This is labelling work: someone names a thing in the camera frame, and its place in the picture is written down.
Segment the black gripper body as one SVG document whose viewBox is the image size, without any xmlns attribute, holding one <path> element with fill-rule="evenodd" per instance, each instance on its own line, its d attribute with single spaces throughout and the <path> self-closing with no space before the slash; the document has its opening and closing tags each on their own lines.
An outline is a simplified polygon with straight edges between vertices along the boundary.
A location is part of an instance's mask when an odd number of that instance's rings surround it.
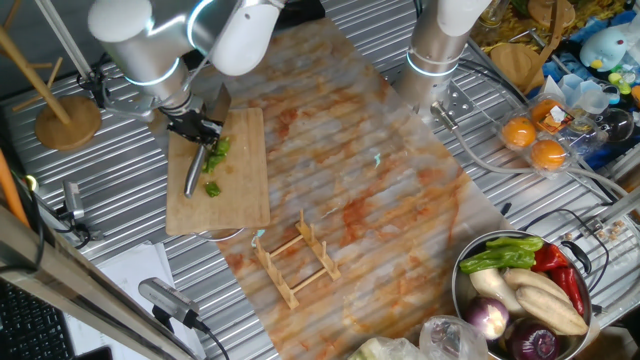
<svg viewBox="0 0 640 360">
<path fill-rule="evenodd" d="M 190 109 L 180 115 L 169 115 L 167 128 L 187 140 L 209 140 L 210 134 L 203 127 L 205 112 L 202 108 Z"/>
</svg>

